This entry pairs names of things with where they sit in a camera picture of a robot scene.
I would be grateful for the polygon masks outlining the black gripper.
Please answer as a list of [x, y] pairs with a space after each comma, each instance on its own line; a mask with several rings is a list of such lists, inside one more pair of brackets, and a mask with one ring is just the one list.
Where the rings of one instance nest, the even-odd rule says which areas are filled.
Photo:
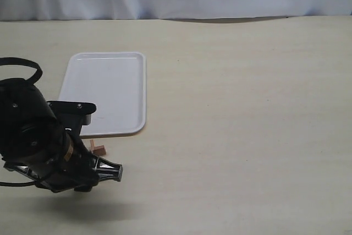
[[4, 164], [4, 168], [37, 180], [36, 187], [53, 193], [71, 189], [89, 192], [99, 182], [122, 180], [123, 165], [93, 155], [77, 135], [66, 131], [63, 144], [58, 154], [36, 168], [35, 172], [26, 165], [9, 162]]

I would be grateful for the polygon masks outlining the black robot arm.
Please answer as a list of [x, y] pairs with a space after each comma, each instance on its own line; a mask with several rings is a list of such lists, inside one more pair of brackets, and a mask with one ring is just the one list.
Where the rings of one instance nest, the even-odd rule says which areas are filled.
[[96, 105], [46, 101], [24, 79], [1, 81], [1, 158], [4, 168], [59, 193], [89, 192], [100, 182], [121, 181], [123, 167], [93, 154], [80, 138]]

